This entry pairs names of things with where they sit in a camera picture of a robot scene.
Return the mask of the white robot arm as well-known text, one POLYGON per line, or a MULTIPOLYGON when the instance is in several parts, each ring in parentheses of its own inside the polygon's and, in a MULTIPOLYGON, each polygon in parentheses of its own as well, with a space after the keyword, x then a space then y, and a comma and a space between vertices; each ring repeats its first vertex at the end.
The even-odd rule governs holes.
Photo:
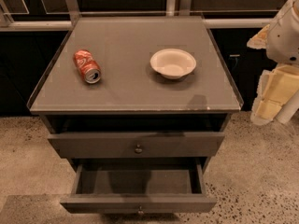
POLYGON ((299 0, 288 0, 247 46, 265 49, 266 56, 277 63, 272 71, 263 70, 259 78, 251 121, 256 125, 274 119, 287 123, 298 110, 299 0))

